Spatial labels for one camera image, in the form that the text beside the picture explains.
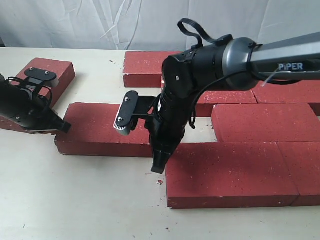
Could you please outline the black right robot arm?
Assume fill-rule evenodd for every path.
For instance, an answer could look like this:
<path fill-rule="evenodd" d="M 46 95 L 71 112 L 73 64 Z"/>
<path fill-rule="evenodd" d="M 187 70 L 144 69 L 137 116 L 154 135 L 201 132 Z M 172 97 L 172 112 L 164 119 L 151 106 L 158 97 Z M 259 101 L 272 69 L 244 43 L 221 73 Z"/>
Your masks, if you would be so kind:
<path fill-rule="evenodd" d="M 184 35 L 196 38 L 197 44 L 162 63 L 164 87 L 145 123 L 154 173 L 164 172 L 186 125 L 194 127 L 196 104 L 206 91 L 248 91 L 258 83 L 285 86 L 320 78 L 319 33 L 259 44 L 230 34 L 211 38 L 189 18 L 177 26 Z"/>

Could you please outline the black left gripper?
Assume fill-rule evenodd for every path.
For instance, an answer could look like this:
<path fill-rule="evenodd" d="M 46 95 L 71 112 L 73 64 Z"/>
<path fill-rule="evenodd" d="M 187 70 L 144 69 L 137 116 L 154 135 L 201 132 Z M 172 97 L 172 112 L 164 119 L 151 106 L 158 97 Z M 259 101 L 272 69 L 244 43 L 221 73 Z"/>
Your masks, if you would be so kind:
<path fill-rule="evenodd" d="M 0 77 L 0 116 L 16 123 L 27 132 L 60 131 L 68 133 L 71 124 L 60 118 L 50 107 L 53 94 L 50 97 L 40 95 L 47 86 L 35 88 L 19 87 Z"/>

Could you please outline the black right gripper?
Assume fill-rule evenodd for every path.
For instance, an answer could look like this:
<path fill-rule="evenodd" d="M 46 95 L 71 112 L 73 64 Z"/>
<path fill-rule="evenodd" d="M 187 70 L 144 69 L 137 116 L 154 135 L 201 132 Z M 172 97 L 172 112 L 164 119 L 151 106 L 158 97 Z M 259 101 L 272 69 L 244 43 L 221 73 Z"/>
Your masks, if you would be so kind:
<path fill-rule="evenodd" d="M 185 133 L 190 116 L 190 97 L 180 98 L 164 87 L 153 107 L 145 128 L 152 147 L 151 172 L 162 174 Z"/>

